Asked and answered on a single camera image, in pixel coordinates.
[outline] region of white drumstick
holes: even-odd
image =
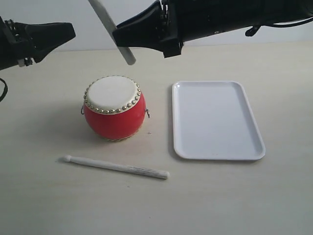
[[[97,16],[99,17],[103,26],[106,28],[107,32],[113,39],[114,43],[116,44],[115,39],[113,37],[113,31],[116,30],[117,28],[112,18],[110,17],[109,13],[107,12],[106,8],[99,0],[88,0],[88,1],[92,6],[93,10],[95,11],[95,13],[97,14]],[[118,49],[128,65],[133,65],[136,62],[133,53],[128,47],[118,47]]]
[[[170,173],[163,170],[153,170],[148,168],[141,168],[131,165],[119,165],[114,163],[109,163],[105,161],[99,161],[99,160],[92,160],[88,158],[79,158],[79,157],[73,157],[70,155],[66,155],[62,158],[64,162],[71,162],[76,163],[80,165],[88,165],[103,169],[109,169],[109,170],[117,170],[137,175],[145,175],[155,178],[161,178],[161,179],[167,179],[170,176]]]

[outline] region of drumhead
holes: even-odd
[[[84,96],[87,106],[101,114],[117,114],[136,105],[140,89],[136,82],[124,76],[98,79],[87,88]]]

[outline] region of wall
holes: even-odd
[[[146,9],[154,0],[102,0],[116,24]],[[114,43],[87,0],[1,0],[0,16],[26,24],[71,22],[77,37],[61,50],[112,49]],[[288,29],[263,27],[252,38],[246,29],[188,42],[188,45],[217,45],[313,40],[313,23]]]

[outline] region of tray rim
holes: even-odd
[[[217,159],[217,158],[188,158],[183,153],[181,153],[180,150],[176,146],[176,139],[177,139],[176,138],[176,129],[177,129],[176,125],[177,124],[175,122],[176,115],[177,115],[176,112],[175,112],[175,103],[176,103],[175,102],[175,87],[179,83],[233,83],[233,84],[238,85],[240,87],[241,91],[243,92],[243,95],[244,95],[244,98],[245,98],[245,102],[246,102],[248,110],[249,110],[249,115],[252,118],[252,122],[253,122],[254,128],[256,130],[257,136],[259,138],[259,141],[260,141],[260,144],[261,144],[261,147],[262,147],[262,152],[259,155],[256,155],[255,158],[241,158],[241,159],[236,159],[236,158],[222,158],[222,159],[221,158],[219,158],[219,159]],[[255,116],[253,114],[250,102],[248,100],[245,88],[243,87],[243,85],[241,83],[239,83],[237,81],[234,81],[234,80],[221,80],[221,81],[218,81],[218,80],[215,80],[215,81],[205,81],[205,80],[184,81],[184,80],[181,80],[181,81],[178,81],[178,82],[174,83],[172,85],[172,115],[173,115],[172,122],[173,122],[174,150],[177,153],[177,155],[180,156],[183,159],[186,159],[186,160],[206,160],[206,161],[258,161],[258,160],[262,159],[266,155],[266,147],[265,147],[265,144],[264,144],[264,141],[263,141],[260,129],[259,129],[258,124],[256,122]]]

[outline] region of white tray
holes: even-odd
[[[174,149],[185,159],[259,160],[265,146],[243,87],[232,81],[173,85]]]

